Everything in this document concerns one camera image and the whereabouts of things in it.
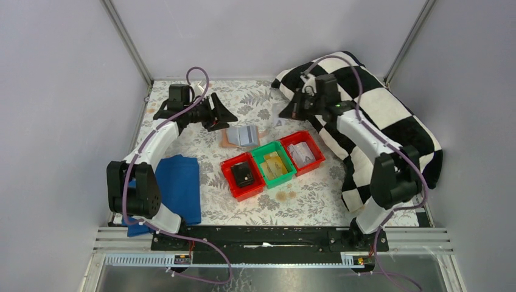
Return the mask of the silver grey credit card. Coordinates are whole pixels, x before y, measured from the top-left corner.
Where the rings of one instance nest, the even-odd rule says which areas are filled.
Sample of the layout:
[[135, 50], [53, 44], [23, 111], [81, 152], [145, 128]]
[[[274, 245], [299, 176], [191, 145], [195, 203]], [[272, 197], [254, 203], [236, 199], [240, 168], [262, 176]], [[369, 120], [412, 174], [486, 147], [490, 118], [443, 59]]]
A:
[[281, 112], [283, 111], [284, 106], [279, 103], [273, 105], [273, 126], [274, 127], [282, 127], [286, 124], [286, 119], [281, 117]]

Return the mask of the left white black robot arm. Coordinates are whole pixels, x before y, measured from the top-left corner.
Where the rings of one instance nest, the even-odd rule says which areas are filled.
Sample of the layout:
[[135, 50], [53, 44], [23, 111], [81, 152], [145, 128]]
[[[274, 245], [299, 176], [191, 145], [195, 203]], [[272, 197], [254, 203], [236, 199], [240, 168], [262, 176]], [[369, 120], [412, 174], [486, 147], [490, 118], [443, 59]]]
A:
[[172, 84], [168, 98], [153, 116], [152, 130], [123, 160], [106, 168], [108, 206], [126, 223], [146, 224], [163, 234], [176, 234], [182, 218], [162, 203], [155, 171], [169, 145], [191, 123], [207, 131], [229, 127], [238, 118], [222, 104], [216, 93], [207, 95], [199, 83]]

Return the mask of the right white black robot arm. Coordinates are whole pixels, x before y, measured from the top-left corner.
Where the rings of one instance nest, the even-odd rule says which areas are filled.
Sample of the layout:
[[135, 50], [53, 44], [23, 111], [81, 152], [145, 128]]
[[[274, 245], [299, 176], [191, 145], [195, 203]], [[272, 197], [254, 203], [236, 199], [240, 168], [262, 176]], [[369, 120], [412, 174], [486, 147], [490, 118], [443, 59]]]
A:
[[423, 190], [419, 153], [414, 147], [403, 147], [374, 128], [358, 105], [343, 101], [334, 75], [302, 74], [301, 81], [303, 85], [295, 90], [290, 103], [279, 115], [294, 120], [321, 116], [370, 160], [373, 165], [369, 183], [371, 197], [351, 228], [355, 234], [373, 234], [386, 223], [394, 209]]

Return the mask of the silver white credit cards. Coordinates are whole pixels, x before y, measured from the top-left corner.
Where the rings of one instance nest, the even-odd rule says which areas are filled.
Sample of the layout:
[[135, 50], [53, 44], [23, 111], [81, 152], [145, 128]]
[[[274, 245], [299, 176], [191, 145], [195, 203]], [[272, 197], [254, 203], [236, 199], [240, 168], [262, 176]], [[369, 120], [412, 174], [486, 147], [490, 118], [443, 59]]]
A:
[[303, 168], [316, 161], [314, 154], [306, 142], [290, 144], [287, 150], [297, 168]]

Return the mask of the black card stack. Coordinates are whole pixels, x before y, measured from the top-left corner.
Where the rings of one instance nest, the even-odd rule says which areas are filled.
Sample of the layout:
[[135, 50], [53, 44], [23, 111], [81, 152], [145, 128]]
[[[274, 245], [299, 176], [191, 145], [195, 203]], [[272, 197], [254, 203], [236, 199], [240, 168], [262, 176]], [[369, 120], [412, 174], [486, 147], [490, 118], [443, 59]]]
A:
[[248, 161], [234, 164], [231, 167], [232, 175], [234, 177], [236, 186], [244, 188], [252, 185], [255, 182], [251, 166]]

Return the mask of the gold credit cards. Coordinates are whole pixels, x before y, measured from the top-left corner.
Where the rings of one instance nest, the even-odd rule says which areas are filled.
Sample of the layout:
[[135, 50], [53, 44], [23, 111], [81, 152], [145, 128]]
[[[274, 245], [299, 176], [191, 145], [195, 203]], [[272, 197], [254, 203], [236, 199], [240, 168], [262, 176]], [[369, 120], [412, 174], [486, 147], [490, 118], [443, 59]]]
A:
[[285, 164], [276, 151], [264, 155], [263, 159], [264, 161], [260, 164], [260, 167], [269, 181], [288, 173]]

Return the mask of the black white checkered blanket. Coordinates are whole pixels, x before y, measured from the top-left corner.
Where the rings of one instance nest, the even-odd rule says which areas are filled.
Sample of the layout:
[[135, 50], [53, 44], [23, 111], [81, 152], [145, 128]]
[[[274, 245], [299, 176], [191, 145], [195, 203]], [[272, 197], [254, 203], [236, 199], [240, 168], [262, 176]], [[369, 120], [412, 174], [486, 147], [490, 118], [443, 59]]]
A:
[[[340, 51], [318, 63], [310, 73], [314, 76], [334, 75], [342, 100], [359, 99], [361, 112], [383, 134], [402, 146], [415, 147], [420, 155], [420, 171], [428, 187], [436, 187], [444, 158], [441, 145], [422, 121], [363, 63], [350, 52]], [[360, 210], [371, 196], [372, 162], [349, 138], [326, 124], [322, 117], [310, 117], [308, 121], [325, 145], [343, 161], [341, 199], [345, 208], [348, 212]]]

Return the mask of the right red plastic bin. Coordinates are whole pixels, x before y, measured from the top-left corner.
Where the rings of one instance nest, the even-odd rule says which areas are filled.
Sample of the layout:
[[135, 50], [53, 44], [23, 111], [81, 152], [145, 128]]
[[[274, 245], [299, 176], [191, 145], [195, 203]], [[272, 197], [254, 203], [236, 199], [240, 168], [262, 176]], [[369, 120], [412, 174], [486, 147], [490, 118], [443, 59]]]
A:
[[296, 176], [319, 168], [326, 160], [308, 131], [297, 131], [279, 139], [279, 142], [294, 164]]

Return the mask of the red plastic bin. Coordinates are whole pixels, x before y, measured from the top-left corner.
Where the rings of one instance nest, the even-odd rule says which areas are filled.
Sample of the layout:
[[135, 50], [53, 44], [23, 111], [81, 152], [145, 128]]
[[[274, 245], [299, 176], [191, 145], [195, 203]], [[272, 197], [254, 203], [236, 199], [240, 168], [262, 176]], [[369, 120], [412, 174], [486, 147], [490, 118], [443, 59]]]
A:
[[261, 172], [249, 152], [223, 161], [221, 171], [229, 184], [232, 196], [238, 202], [262, 193], [266, 186]]
[[279, 142], [294, 164], [296, 176], [319, 168], [326, 160], [308, 131], [297, 131], [279, 139]]

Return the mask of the green plastic bin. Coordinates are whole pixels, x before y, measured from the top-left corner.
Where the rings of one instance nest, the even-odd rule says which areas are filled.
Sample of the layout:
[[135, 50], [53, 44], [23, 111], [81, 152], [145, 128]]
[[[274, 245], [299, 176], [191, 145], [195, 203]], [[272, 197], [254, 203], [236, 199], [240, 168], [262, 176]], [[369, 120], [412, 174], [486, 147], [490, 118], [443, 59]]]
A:
[[268, 189], [291, 180], [297, 173], [294, 164], [279, 141], [273, 141], [251, 150], [259, 174]]

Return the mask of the floral patterned table mat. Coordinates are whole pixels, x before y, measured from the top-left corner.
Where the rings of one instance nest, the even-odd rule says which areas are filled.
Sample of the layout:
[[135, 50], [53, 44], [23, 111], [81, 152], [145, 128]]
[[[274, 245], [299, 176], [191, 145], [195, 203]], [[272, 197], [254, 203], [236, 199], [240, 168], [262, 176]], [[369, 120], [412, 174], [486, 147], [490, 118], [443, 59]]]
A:
[[221, 132], [209, 132], [190, 124], [164, 153], [196, 158], [200, 166], [200, 209], [204, 225], [348, 226], [362, 207], [350, 212], [342, 201], [345, 170], [343, 152], [329, 149], [308, 121], [286, 120], [274, 126], [274, 118], [287, 100], [266, 80], [215, 80], [209, 85], [237, 125], [256, 125], [261, 144], [297, 131], [310, 133], [325, 160], [316, 169], [272, 189], [264, 189], [243, 201], [233, 197], [221, 164], [243, 153], [241, 148], [221, 146]]

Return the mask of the blue folded cloth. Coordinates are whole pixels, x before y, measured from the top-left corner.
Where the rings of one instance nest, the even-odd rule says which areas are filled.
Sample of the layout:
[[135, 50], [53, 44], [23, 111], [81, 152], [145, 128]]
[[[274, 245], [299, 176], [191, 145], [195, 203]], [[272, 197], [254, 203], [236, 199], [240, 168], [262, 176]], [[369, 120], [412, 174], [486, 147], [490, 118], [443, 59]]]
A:
[[200, 165], [197, 158], [175, 155], [152, 167], [161, 202], [188, 226], [201, 223]]

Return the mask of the left red plastic bin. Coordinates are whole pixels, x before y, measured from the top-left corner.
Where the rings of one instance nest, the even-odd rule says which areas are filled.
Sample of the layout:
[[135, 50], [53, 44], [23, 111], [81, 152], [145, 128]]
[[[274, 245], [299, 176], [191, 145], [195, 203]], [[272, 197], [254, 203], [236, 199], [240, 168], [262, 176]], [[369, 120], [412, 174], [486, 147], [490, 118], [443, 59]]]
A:
[[249, 152], [223, 161], [221, 171], [229, 184], [232, 196], [238, 202], [262, 193], [266, 186], [261, 172]]

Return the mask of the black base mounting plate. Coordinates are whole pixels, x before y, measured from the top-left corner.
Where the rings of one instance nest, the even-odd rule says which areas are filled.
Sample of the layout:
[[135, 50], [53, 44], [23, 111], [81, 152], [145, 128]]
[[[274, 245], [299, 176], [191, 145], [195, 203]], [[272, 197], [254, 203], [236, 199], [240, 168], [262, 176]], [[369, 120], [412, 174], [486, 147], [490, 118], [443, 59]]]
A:
[[244, 246], [317, 247], [323, 251], [369, 252], [374, 235], [355, 235], [347, 227], [213, 226], [180, 229], [180, 235], [207, 240], [220, 249]]

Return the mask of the aluminium frame rail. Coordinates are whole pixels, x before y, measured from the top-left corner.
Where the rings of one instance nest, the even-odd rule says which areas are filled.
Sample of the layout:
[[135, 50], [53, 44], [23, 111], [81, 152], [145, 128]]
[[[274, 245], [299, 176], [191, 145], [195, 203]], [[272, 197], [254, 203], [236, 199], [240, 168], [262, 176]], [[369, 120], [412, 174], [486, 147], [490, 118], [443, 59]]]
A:
[[189, 244], [164, 235], [128, 237], [123, 227], [99, 228], [94, 250], [105, 254], [111, 265], [217, 267], [343, 267], [371, 265], [374, 253], [323, 251], [317, 247], [244, 246], [220, 249], [207, 240]]

